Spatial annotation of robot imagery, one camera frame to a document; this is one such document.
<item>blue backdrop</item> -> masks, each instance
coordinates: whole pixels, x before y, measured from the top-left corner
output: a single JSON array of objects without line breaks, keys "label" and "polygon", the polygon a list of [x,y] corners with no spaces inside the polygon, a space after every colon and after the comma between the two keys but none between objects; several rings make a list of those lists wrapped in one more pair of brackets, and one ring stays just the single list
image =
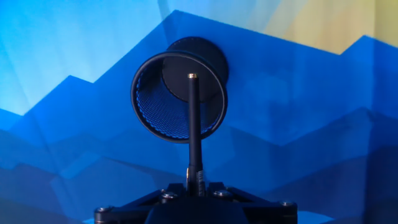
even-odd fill
[{"label": "blue backdrop", "polygon": [[203,142],[208,181],[296,201],[301,223],[398,222],[397,48],[363,36],[337,55],[174,11],[95,82],[68,76],[23,116],[0,110],[1,223],[89,223],[99,205],[185,181],[187,146],[151,135],[129,91],[186,36],[230,68],[227,116]]}]

